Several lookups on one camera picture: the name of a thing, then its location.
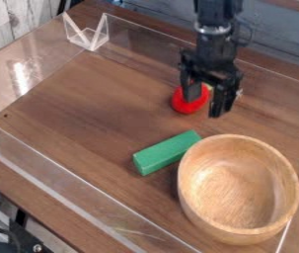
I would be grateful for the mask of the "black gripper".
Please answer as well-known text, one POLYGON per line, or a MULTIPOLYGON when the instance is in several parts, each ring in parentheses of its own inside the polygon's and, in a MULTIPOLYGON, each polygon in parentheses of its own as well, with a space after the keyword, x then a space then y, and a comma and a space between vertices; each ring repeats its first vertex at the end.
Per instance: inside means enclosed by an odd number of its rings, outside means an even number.
POLYGON ((202 84, 209 84, 214 89, 209 117, 218 118, 233 108, 243 73, 231 60, 207 62, 191 49, 180 52, 179 70, 184 101, 196 101, 202 96, 202 84))

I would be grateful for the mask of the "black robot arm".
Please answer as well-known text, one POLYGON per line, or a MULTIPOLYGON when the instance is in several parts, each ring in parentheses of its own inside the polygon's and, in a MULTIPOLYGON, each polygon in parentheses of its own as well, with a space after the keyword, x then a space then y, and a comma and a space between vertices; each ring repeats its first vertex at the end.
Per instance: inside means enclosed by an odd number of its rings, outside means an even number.
POLYGON ((180 86, 171 97, 171 107, 180 114, 192 114, 210 103, 210 118, 227 113, 241 89, 243 73, 235 66, 241 41, 239 21, 243 0, 194 0, 196 13, 196 47, 180 51, 180 86))

